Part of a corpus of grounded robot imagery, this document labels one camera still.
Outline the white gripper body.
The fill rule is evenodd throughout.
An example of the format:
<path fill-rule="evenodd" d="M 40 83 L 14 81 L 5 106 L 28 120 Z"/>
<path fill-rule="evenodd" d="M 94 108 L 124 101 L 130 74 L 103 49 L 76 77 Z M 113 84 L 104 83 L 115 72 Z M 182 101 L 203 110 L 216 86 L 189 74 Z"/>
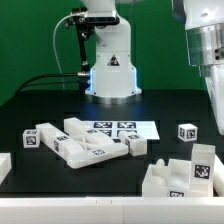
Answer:
<path fill-rule="evenodd" d="M 201 66 L 218 131 L 224 135 L 224 64 Z"/>

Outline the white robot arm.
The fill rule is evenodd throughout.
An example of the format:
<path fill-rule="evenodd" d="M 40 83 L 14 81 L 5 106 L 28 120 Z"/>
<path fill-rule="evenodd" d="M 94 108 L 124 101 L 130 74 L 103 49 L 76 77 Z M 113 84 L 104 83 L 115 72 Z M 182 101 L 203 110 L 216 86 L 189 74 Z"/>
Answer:
<path fill-rule="evenodd" d="M 119 16 L 117 0 L 80 0 L 81 19 L 96 32 L 96 62 L 86 93 L 105 103 L 141 92 L 131 63 L 131 27 Z M 224 135 L 224 0 L 172 0 L 185 23 L 188 60 L 205 78 L 219 133 Z"/>

